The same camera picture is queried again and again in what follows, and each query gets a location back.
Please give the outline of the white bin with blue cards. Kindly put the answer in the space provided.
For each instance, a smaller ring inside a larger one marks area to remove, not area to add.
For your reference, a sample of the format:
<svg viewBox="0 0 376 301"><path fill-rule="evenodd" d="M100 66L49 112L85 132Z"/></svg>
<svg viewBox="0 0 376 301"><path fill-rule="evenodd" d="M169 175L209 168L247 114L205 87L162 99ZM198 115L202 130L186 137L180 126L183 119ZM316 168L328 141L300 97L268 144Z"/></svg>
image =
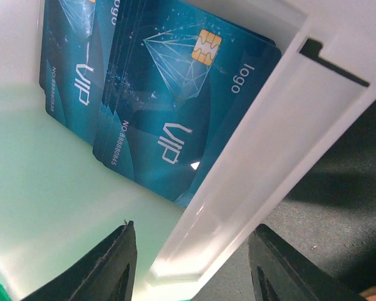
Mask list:
<svg viewBox="0 0 376 301"><path fill-rule="evenodd" d="M98 162L38 83L42 1L0 1L0 284L21 300L126 220L134 300L187 300L376 100L376 1L196 1L283 56L187 209Z"/></svg>

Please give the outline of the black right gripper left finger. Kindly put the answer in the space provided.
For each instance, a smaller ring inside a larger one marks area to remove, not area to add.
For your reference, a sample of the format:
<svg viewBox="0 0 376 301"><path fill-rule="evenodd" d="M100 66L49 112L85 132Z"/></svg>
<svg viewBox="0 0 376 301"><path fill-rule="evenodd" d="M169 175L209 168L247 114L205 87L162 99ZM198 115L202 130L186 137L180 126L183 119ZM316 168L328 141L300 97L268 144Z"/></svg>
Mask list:
<svg viewBox="0 0 376 301"><path fill-rule="evenodd" d="M25 300L131 300L137 266L133 221L101 240L65 272Z"/></svg>

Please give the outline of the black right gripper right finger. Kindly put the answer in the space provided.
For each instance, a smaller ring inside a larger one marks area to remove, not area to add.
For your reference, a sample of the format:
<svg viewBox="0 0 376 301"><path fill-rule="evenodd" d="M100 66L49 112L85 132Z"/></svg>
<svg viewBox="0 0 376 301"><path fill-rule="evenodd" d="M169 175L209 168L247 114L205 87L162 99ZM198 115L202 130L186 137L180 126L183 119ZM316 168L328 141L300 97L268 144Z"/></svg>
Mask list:
<svg viewBox="0 0 376 301"><path fill-rule="evenodd" d="M265 224L249 236L255 300L363 300Z"/></svg>

